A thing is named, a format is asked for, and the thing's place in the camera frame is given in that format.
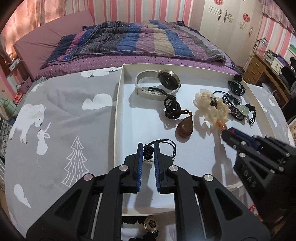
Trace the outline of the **cream scrunchie with charm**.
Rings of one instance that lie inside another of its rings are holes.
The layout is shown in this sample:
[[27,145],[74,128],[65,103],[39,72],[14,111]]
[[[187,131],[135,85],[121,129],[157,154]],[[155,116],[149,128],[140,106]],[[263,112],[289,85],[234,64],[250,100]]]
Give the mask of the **cream scrunchie with charm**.
[[211,126],[227,129],[226,123],[231,111],[222,98],[215,97],[209,90],[201,89],[200,93],[195,94],[193,104],[203,113],[204,120]]

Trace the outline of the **black scrunchie with bell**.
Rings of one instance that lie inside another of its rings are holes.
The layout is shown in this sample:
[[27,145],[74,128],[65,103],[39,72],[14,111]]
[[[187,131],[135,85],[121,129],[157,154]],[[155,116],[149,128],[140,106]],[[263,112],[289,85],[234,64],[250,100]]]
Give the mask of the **black scrunchie with bell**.
[[152,216],[123,216],[121,240],[156,240],[159,222]]

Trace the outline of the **black hair clip tie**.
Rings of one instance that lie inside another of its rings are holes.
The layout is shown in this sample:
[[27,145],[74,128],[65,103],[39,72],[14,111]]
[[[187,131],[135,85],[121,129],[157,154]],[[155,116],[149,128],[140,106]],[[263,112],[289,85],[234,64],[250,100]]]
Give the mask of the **black hair clip tie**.
[[245,87],[241,83],[242,76],[236,74],[231,81],[228,81],[230,91],[236,96],[243,96],[245,94]]

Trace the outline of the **white strap wristwatch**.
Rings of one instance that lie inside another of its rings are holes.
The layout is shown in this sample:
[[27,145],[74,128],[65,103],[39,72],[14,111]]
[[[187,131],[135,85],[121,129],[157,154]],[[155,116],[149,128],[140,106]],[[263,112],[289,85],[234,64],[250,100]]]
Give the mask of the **white strap wristwatch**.
[[166,94],[175,96],[181,87],[176,73],[171,70],[145,70],[135,78],[135,94],[151,100],[164,100]]

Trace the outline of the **wooden desk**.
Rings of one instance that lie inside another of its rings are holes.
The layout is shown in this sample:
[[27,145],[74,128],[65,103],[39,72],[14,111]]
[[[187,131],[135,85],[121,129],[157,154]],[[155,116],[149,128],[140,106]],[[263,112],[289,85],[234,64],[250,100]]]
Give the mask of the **wooden desk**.
[[257,54],[254,54],[242,75],[246,83],[263,87],[267,86],[275,97],[278,105],[283,109],[290,100],[290,91],[280,76],[272,67]]

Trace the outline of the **white shallow tray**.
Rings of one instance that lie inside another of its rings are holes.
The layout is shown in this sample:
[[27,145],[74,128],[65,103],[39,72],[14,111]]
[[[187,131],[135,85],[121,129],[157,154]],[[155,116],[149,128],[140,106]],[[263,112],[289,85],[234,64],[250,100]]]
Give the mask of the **white shallow tray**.
[[[170,120],[164,114],[164,102],[141,97],[135,93],[138,73],[147,70],[172,70],[181,81],[176,97],[182,109],[193,113],[193,133],[187,138],[177,134],[177,125],[188,115]],[[137,150],[138,143],[148,144],[159,139],[170,139],[176,143],[174,164],[190,174],[203,176],[213,174],[225,187],[234,191],[237,197],[245,189],[233,171],[236,152],[220,138],[220,130],[204,121],[204,116],[193,104],[200,90],[229,92],[228,81],[232,74],[220,71],[164,64],[125,64],[122,67],[117,92],[114,134],[114,165],[122,164],[124,158]],[[275,99],[264,88],[246,84],[241,97],[242,104],[250,103],[256,108],[256,119],[249,125],[232,117],[227,127],[234,127],[248,135],[273,136],[295,146],[292,134],[283,113]],[[172,194],[160,195],[156,188],[154,165],[144,163],[142,184],[138,194],[124,194],[124,215],[154,215],[174,210]]]

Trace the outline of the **grey cartoon print blanket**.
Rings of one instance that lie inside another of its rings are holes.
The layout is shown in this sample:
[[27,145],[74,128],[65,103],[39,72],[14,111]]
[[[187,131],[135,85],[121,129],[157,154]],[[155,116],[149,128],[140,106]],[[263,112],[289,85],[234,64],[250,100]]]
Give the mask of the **grey cartoon print blanket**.
[[[54,77],[27,96],[11,129],[5,160],[9,224],[25,239],[28,229],[85,174],[100,176],[116,167],[114,129],[121,70],[99,69],[93,77],[83,73]],[[191,136],[193,113],[181,108],[176,95],[166,94],[163,102],[168,119],[188,115],[178,123],[177,134]],[[165,138],[142,143],[142,167],[144,163],[154,165],[155,143],[174,163],[176,143]],[[239,197],[226,188],[265,225],[243,183],[242,187],[245,192]],[[177,240],[175,209],[154,215],[124,215],[122,208],[121,222],[123,216],[155,217],[159,222],[156,240]]]

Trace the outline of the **desk lamp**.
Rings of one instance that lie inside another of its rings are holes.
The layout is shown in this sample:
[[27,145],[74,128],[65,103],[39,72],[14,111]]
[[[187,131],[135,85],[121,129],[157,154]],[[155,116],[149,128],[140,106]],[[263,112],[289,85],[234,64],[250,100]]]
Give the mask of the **desk lamp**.
[[261,49],[266,49],[268,47],[268,40],[266,38],[256,40],[256,43],[252,49],[253,53],[259,53]]

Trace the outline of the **white wardrobe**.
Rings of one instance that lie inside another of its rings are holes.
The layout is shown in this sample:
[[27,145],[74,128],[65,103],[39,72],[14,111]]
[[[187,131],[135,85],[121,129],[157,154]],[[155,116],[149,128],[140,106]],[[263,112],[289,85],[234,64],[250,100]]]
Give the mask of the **white wardrobe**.
[[260,1],[205,1],[200,33],[243,67],[257,40],[262,17]]

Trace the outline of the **striped purple blue quilt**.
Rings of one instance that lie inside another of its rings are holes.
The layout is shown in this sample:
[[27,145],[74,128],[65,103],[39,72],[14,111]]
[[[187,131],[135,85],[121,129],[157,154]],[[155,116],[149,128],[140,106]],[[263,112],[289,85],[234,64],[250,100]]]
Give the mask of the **striped purple blue quilt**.
[[183,22],[150,20],[142,23],[106,21],[84,26],[77,34],[63,36],[41,67],[107,55],[218,61],[227,67],[233,66],[225,52]]

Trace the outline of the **purple dotted bed sheet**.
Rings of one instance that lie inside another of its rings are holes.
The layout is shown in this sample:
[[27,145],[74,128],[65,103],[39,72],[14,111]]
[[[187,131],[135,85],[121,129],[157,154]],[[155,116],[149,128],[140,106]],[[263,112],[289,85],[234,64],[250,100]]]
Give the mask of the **purple dotted bed sheet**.
[[35,80],[41,77],[47,79],[57,76],[63,76],[72,73],[78,73],[82,71],[121,67],[124,64],[171,64],[182,65],[190,67],[199,67],[210,70],[216,70],[228,74],[241,74],[240,69],[231,62],[230,65],[225,65],[220,61],[214,62],[199,62],[195,60],[185,60],[176,58],[165,58],[155,56],[100,56],[100,57],[87,57],[84,59],[77,59],[71,62],[62,64],[52,64],[45,68],[40,69],[36,73]]

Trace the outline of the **mauve mattress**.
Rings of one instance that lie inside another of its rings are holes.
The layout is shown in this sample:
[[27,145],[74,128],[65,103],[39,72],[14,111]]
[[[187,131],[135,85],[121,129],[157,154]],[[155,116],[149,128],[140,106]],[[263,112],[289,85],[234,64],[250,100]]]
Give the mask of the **mauve mattress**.
[[27,33],[14,43],[14,49],[23,62],[31,80],[58,46],[63,36],[77,34],[83,26],[93,25],[91,13],[79,11],[50,21]]

